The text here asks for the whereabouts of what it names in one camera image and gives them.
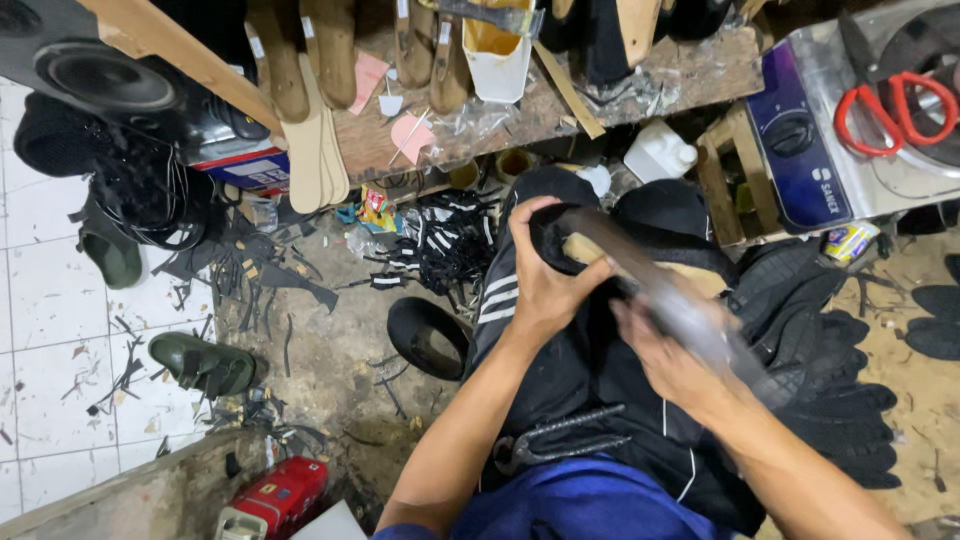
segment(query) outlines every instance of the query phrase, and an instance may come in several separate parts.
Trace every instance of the white tile floor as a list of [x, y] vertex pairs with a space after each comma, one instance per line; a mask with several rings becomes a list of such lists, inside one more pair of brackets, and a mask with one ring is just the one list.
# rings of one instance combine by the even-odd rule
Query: white tile floor
[[[131, 394], [114, 395], [111, 414], [86, 409], [127, 365], [133, 337], [114, 316], [147, 343], [162, 331], [200, 331], [213, 311], [199, 282], [184, 310], [174, 309], [180, 281], [149, 274], [170, 255], [159, 249], [141, 247], [144, 277], [135, 287], [104, 286], [77, 253], [79, 226], [66, 218], [84, 204], [86, 184], [47, 178], [12, 150], [29, 93], [0, 78], [0, 523], [150, 461], [164, 436], [173, 450], [202, 437], [200, 392], [150, 380], [160, 366], [146, 345], [133, 351], [145, 367]], [[207, 334], [212, 341], [212, 328]], [[200, 418], [207, 412], [204, 403]]]

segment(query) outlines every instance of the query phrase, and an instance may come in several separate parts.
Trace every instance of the stove knob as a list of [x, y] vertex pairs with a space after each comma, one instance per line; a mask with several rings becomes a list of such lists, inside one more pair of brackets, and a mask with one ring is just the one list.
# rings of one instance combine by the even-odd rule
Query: stove knob
[[817, 127], [806, 112], [786, 114], [773, 121], [763, 134], [763, 146], [781, 158], [806, 151], [816, 139]]

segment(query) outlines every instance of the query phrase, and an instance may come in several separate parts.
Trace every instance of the speaker cone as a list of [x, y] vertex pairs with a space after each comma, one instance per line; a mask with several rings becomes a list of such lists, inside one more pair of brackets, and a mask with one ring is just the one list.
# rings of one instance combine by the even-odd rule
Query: speaker cone
[[48, 45], [36, 52], [34, 68], [47, 84], [103, 109], [164, 110], [181, 94], [173, 71], [160, 73], [104, 43]]

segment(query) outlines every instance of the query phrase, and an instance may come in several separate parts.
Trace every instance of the blue shirt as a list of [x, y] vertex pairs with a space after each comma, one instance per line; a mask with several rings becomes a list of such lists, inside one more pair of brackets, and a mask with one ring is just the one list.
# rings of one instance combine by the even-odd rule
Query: blue shirt
[[[453, 540], [716, 540], [729, 530], [674, 501], [649, 477], [603, 456], [533, 467], [492, 493], [475, 495]], [[436, 540], [412, 524], [371, 540]]]

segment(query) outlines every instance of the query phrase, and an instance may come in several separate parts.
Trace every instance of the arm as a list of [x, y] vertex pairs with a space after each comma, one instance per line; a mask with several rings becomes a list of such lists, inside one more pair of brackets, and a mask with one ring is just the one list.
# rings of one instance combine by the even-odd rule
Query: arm
[[910, 538], [883, 506], [781, 424], [733, 374], [717, 377], [676, 341], [658, 335], [637, 303], [616, 302], [611, 309], [657, 393], [713, 431], [784, 535]]
[[514, 319], [414, 449], [377, 530], [412, 523], [446, 537], [480, 479], [534, 356], [569, 324], [589, 292], [612, 275], [605, 259], [572, 278], [554, 271], [537, 255], [530, 241], [530, 215], [559, 202], [538, 197], [511, 213], [519, 289]]

